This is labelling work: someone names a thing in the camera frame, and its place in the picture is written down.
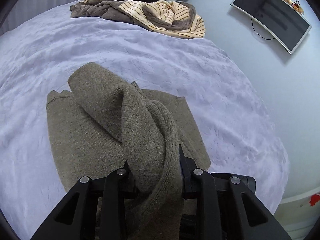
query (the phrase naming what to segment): white tv frame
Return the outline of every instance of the white tv frame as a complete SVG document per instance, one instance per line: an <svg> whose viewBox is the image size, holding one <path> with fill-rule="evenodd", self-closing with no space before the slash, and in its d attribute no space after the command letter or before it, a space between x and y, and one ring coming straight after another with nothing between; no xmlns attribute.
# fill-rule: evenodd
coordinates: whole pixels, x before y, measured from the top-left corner
<svg viewBox="0 0 320 240"><path fill-rule="evenodd" d="M287 52L289 52L290 54L292 54L295 49L300 45L300 43L302 42L302 40L306 37L306 35L308 34L308 32L310 31L311 29L311 24L300 14L298 13L296 10L295 12L297 14L299 14L299 16L301 16L308 24L309 24L309 28L306 30L306 32L304 33L304 35L301 37L301 39L299 40L299 42L296 44L296 46L292 49L292 50L289 50L288 47L270 30L268 29L263 23L261 23L259 20L257 20L255 17L253 17L252 15L250 15L249 13L247 13L246 11L242 10L241 8L239 8L238 6L234 5L235 0L232 1L232 3L230 4L231 6L235 7L235 8L238 8L240 11L244 12L246 15L248 15L250 18L252 18L253 20L255 20L257 23L259 23L261 26L263 26L268 32L270 32L283 46L284 48L286 49ZM291 8L291 10L294 10L292 8L292 6L288 3L286 3L284 0L281 0L283 1L287 6L289 6Z"/></svg>

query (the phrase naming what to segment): striped blanket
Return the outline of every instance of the striped blanket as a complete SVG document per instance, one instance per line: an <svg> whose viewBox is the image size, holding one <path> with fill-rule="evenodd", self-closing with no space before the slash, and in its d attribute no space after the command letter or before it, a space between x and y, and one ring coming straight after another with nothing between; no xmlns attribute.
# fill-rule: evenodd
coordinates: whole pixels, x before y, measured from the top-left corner
<svg viewBox="0 0 320 240"><path fill-rule="evenodd" d="M125 14L143 24L146 29L177 38L203 38L203 19L187 3L157 1L146 3L127 0L119 6Z"/></svg>

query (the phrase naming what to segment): knitted garment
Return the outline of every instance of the knitted garment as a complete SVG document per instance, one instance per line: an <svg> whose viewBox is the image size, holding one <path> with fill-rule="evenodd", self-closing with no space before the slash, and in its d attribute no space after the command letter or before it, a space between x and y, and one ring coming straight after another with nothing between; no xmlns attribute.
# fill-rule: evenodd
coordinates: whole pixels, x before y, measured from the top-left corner
<svg viewBox="0 0 320 240"><path fill-rule="evenodd" d="M66 190L124 165L140 195L126 202L130 239L179 239L183 210L178 145L198 167L210 160L184 98L140 90L95 63L69 78L72 92L51 91L47 122L52 155Z"/></svg>

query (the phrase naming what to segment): tv screen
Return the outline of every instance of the tv screen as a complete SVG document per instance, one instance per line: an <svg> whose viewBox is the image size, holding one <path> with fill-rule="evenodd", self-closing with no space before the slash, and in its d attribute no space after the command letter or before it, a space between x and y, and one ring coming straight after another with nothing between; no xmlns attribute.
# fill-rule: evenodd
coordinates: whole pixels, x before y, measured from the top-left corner
<svg viewBox="0 0 320 240"><path fill-rule="evenodd" d="M234 0L231 4L249 14L292 53L310 30L310 24L284 0Z"/></svg>

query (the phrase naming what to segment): light blue wall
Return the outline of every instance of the light blue wall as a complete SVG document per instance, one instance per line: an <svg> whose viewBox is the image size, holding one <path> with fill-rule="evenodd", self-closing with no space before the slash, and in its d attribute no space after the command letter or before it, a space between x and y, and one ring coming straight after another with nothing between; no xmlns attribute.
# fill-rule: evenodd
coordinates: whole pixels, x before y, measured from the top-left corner
<svg viewBox="0 0 320 240"><path fill-rule="evenodd" d="M277 40L254 33L233 0L188 0L204 18L206 38L225 50L265 102L291 164L284 197L320 186L320 22L305 0L312 28L290 56ZM254 22L265 38L272 36Z"/></svg>

